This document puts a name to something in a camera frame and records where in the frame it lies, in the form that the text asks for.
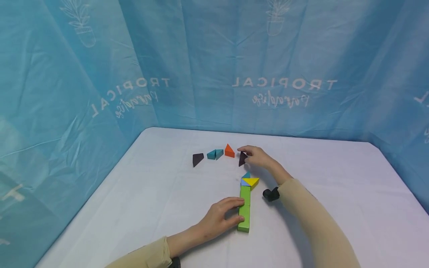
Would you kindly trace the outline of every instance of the blue curtain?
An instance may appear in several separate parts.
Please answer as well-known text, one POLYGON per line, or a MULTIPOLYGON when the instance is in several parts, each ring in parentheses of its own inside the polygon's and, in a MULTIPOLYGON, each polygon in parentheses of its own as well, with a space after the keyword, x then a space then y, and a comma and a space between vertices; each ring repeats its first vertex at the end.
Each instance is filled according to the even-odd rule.
POLYGON ((367 141, 429 211, 424 0, 0 0, 0 267, 151 126, 367 141))

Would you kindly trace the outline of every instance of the triangular prism block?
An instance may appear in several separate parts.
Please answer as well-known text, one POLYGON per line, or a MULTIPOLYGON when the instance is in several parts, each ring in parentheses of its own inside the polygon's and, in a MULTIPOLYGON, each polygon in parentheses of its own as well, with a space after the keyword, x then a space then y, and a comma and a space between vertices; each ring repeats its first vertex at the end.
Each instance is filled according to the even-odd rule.
POLYGON ((249 183, 247 183, 244 179, 241 179, 241 183, 240 183, 240 185, 241 185, 241 186, 250 186, 250 184, 249 184, 249 183))
POLYGON ((236 156, 236 154, 234 153, 234 150, 231 148, 229 144, 227 144, 227 147, 225 148, 225 155, 227 157, 232 157, 232 158, 236 156))
POLYGON ((198 163, 200 163, 201 160, 203 160, 203 159, 204 159, 204 154, 194 154, 192 156, 193 167, 195 167, 196 165, 198 165, 198 163))
POLYGON ((242 179, 244 178, 250 178, 250 172, 247 172, 246 174, 244 174, 244 176, 242 177, 242 179))
POLYGON ((247 155, 246 155, 245 153, 241 152, 241 153, 240 153, 239 166, 242 166, 242 165, 244 165, 244 163, 246 163, 246 162, 244 161, 244 159, 246 159, 246 158, 247 158, 247 155))
POLYGON ((242 181, 245 181, 250 185, 250 191, 253 190, 259 183, 259 178, 243 178, 242 181))
POLYGON ((207 153, 207 158, 215 160, 216 159, 216 150, 213 150, 210 153, 207 153))
POLYGON ((224 150, 223 149, 217 149, 216 150, 216 160, 218 160, 223 155, 224 155, 224 150))

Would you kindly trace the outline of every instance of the dark purple triangular block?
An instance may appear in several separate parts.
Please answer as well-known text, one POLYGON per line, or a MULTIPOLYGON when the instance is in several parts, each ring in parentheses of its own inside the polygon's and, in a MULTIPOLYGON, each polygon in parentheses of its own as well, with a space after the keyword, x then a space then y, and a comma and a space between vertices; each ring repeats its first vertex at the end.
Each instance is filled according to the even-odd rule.
POLYGON ((204 154, 194 154, 192 156, 193 167, 195 167, 196 165, 198 165, 198 163, 200 163, 201 160, 203 160, 203 159, 204 159, 204 154))
POLYGON ((243 153, 243 152, 241 152, 240 153, 240 160, 239 160, 239 166, 242 166, 242 165, 244 165, 244 159, 246 159, 247 158, 247 155, 245 154, 245 153, 243 153))

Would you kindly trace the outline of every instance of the blue triangular block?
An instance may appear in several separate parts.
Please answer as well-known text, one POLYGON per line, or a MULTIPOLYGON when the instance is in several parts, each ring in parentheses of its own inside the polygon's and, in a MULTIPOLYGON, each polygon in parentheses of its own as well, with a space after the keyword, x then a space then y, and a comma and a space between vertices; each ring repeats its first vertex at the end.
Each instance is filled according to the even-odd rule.
POLYGON ((216 150, 213 150, 210 153, 207 153, 207 158, 215 160, 216 159, 216 150))
POLYGON ((248 184, 247 182, 245 182, 243 179, 241 179, 241 186, 250 186, 250 184, 248 184))
POLYGON ((244 174, 244 176, 242 177, 242 179, 250 179, 250 172, 247 172, 246 174, 244 174))
POLYGON ((218 160, 223 155, 224 155, 224 150, 223 149, 217 149, 216 150, 216 160, 218 160))

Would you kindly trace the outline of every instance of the beige sleeve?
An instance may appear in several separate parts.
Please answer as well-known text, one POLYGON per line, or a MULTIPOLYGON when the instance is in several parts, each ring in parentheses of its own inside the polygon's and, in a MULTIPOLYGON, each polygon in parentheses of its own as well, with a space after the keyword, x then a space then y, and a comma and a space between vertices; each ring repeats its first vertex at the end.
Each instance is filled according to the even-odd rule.
POLYGON ((298 181, 287 180, 278 192, 285 208, 307 234, 316 268, 359 268, 345 234, 323 205, 298 181))
POLYGON ((106 268, 168 268, 171 263, 167 237, 163 237, 128 253, 106 266, 106 268))

